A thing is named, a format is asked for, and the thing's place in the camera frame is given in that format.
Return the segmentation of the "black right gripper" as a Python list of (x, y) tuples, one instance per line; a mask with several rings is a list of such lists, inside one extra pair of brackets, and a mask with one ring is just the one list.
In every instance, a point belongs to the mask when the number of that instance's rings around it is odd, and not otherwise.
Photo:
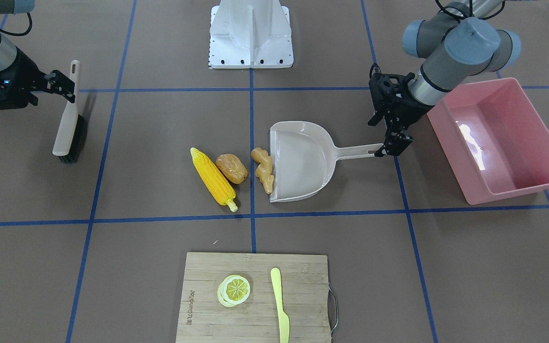
[(37, 106), (39, 100), (33, 91), (60, 95), (70, 103), (76, 100), (74, 81), (59, 70), (45, 74), (17, 48), (13, 63), (0, 71), (0, 111), (21, 109), (29, 104)]

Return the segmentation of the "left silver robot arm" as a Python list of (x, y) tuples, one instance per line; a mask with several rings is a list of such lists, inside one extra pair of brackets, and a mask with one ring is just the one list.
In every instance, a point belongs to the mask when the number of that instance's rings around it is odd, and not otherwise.
[(467, 77), (495, 72), (520, 56), (521, 41), (514, 32), (495, 29), (489, 19), (505, 8), (503, 0), (456, 0), (425, 21), (405, 29), (403, 50), (423, 59), (416, 72), (388, 74), (374, 63), (369, 89), (375, 108), (369, 126), (386, 125), (383, 143), (374, 155), (399, 156), (412, 142), (408, 129)]

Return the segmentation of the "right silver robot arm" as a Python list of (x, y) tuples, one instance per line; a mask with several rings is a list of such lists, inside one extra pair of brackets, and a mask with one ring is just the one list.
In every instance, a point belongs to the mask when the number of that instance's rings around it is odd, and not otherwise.
[(31, 11), (34, 0), (0, 0), (0, 14), (28, 15), (29, 26), (22, 33), (7, 32), (0, 28), (0, 111), (37, 106), (36, 91), (63, 96), (75, 103), (75, 83), (63, 72), (42, 72), (35, 61), (28, 57), (7, 35), (24, 36), (32, 29)]

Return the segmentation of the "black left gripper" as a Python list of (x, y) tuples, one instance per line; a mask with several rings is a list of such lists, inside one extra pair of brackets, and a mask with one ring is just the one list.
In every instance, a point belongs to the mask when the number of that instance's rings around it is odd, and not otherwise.
[[(422, 104), (410, 93), (409, 83), (415, 74), (386, 74), (373, 72), (370, 75), (369, 89), (374, 106), (369, 126), (377, 126), (385, 120), (387, 127), (406, 130), (428, 113), (428, 105)], [(414, 139), (407, 131), (391, 132), (386, 135), (383, 154), (400, 156)]]

